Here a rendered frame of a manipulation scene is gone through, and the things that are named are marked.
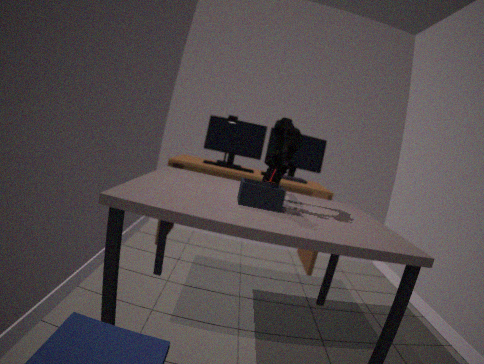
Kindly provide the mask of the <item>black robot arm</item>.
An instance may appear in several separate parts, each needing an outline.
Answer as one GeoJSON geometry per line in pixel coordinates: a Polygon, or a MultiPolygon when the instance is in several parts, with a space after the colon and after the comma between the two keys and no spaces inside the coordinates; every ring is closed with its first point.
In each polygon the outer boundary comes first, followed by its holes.
{"type": "MultiPolygon", "coordinates": [[[[274,159],[283,158],[283,153],[281,149],[286,149],[289,152],[291,152],[293,155],[293,153],[295,153],[296,151],[302,148],[302,142],[301,142],[302,138],[301,138],[300,131],[294,128],[292,124],[292,120],[289,118],[282,118],[282,120],[276,121],[274,125],[274,135],[276,138],[275,148],[274,150],[268,150],[267,156],[266,156],[266,157],[272,158],[273,161],[276,161],[274,159]],[[289,141],[287,141],[283,147],[283,143],[285,139],[288,139],[289,141]]],[[[262,182],[270,181],[269,180],[270,174],[271,174],[271,168],[268,167],[267,171],[263,176],[262,182]]],[[[271,183],[271,182],[267,182],[267,183],[271,183]]]]}

